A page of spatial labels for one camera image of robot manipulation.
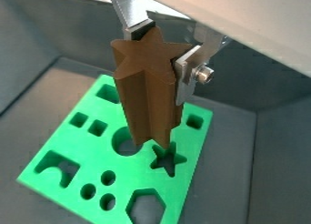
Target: brown star-shaped block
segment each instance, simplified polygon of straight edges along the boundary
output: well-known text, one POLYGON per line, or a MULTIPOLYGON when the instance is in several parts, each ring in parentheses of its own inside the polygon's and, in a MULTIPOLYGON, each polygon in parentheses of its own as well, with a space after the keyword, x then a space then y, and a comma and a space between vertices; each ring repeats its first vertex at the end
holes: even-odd
POLYGON ((169 131, 179 126, 183 106, 175 105, 176 79, 171 60, 189 48, 165 43, 153 27, 140 41, 115 40, 115 84, 133 143, 153 139, 169 146, 169 131))

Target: green foam board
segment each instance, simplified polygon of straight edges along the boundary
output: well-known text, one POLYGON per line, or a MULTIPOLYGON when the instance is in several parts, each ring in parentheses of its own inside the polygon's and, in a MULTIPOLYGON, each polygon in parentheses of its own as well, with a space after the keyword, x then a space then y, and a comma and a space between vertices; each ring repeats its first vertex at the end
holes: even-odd
POLYGON ((100 76, 23 170, 17 181, 92 223, 132 223, 135 198, 152 195, 163 224, 177 223, 212 113, 184 104, 169 148, 153 140, 129 155, 131 140, 115 81, 100 76), (171 155, 175 172, 159 163, 171 155))

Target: metal bracket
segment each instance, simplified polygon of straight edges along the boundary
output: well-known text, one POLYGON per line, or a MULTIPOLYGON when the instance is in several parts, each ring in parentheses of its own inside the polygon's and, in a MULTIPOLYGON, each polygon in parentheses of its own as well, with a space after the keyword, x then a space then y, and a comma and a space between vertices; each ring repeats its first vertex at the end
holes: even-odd
POLYGON ((196 81, 201 84, 211 81, 213 70, 207 67, 207 62, 227 44, 227 40, 223 41, 227 37, 200 23, 196 23, 195 39, 203 42, 203 45, 195 46, 173 64, 177 106, 193 94, 196 81))
POLYGON ((148 18, 141 0, 112 0, 123 24, 124 39, 139 40, 156 23, 148 18))

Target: gray bin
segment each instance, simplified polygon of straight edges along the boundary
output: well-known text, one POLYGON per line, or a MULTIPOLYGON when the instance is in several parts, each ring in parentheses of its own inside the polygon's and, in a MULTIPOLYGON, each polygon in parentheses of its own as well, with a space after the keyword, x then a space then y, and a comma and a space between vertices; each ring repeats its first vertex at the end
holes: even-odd
MULTIPOLYGON (((167 41, 195 42, 192 21, 149 16, 167 41)), ((0 223, 87 223, 16 177, 99 74, 112 74, 121 37, 111 4, 0 0, 0 223)), ((311 223, 311 79, 235 41, 209 66, 215 79, 189 102, 213 119, 180 223, 311 223)))

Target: screw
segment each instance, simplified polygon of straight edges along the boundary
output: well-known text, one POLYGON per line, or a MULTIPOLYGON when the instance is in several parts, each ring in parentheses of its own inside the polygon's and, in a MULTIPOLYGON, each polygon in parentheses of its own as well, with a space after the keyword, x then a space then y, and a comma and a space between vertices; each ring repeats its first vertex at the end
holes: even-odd
POLYGON ((207 84, 213 77, 213 70, 201 65, 196 70, 195 79, 200 84, 207 84))

